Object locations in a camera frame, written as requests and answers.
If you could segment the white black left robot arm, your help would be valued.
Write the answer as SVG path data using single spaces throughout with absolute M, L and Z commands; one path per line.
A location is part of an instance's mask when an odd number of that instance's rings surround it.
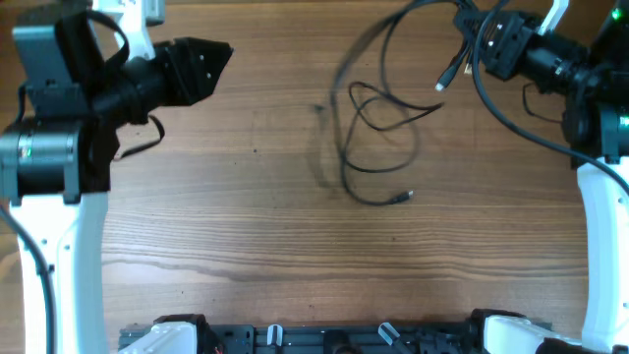
M 13 28 L 27 78 L 1 135 L 1 216 L 17 234 L 29 353 L 104 353 L 101 247 L 117 132 L 215 90 L 230 44 L 152 42 L 161 1 L 52 1 Z

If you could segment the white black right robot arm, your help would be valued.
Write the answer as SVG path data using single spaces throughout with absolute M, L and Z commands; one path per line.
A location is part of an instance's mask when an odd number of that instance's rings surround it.
M 617 1 L 595 41 L 584 47 L 555 28 L 568 4 L 539 18 L 507 11 L 461 10 L 454 24 L 471 45 L 471 70 L 488 111 L 516 135 L 570 156 L 584 203 L 588 302 L 581 336 L 562 336 L 506 312 L 479 314 L 484 353 L 625 353 L 628 350 L 628 4 Z M 480 71 L 517 75 L 565 99 L 563 145 L 516 126 L 490 100 Z

